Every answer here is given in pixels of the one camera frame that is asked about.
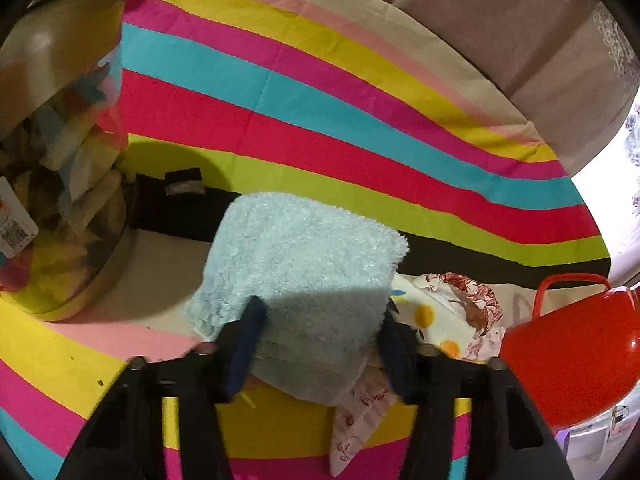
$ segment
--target red cup handle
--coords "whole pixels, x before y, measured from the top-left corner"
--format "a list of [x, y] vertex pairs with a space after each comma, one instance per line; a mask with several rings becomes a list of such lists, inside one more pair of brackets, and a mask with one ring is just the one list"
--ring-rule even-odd
[[586, 272], [568, 272], [566, 274], [554, 274], [542, 280], [538, 286], [536, 297], [533, 300], [533, 313], [531, 319], [540, 317], [540, 311], [542, 310], [542, 297], [545, 295], [546, 290], [557, 282], [594, 282], [601, 283], [607, 287], [607, 290], [611, 288], [609, 280], [599, 274], [588, 274]]

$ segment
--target white fabric with yellow dots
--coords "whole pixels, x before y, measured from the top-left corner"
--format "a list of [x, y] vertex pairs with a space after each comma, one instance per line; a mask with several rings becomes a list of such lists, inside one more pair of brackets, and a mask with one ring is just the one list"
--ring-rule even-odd
[[423, 290], [400, 274], [394, 275], [391, 287], [398, 310], [394, 317], [417, 329], [418, 342], [433, 344], [449, 357], [465, 354], [476, 330], [466, 323], [465, 311], [453, 293], [450, 298], [446, 290]]

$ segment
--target label sticker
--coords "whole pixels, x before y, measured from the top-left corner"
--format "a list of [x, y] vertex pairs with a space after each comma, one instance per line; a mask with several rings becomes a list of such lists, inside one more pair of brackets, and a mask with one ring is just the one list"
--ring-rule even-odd
[[0, 251], [13, 258], [38, 234], [38, 226], [18, 200], [6, 177], [0, 178]]

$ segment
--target red plastic cup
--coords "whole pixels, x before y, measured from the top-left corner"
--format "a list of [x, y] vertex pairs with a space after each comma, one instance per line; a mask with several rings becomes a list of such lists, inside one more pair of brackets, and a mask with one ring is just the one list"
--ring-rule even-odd
[[[602, 283], [605, 292], [540, 317], [553, 283]], [[640, 372], [638, 297], [597, 274], [556, 274], [538, 287], [532, 321], [507, 330], [500, 357], [515, 373], [552, 431], [611, 408]]]

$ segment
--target lime green stripe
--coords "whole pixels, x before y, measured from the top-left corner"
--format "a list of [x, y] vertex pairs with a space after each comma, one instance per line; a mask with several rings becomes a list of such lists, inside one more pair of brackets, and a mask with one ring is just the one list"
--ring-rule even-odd
[[519, 244], [469, 225], [457, 216], [327, 176], [216, 150], [192, 148], [130, 135], [124, 159], [129, 171], [164, 178], [167, 171], [199, 167], [206, 186], [249, 193], [281, 191], [313, 198], [427, 238], [492, 254], [529, 267], [572, 264], [607, 258], [601, 236], [557, 244]]

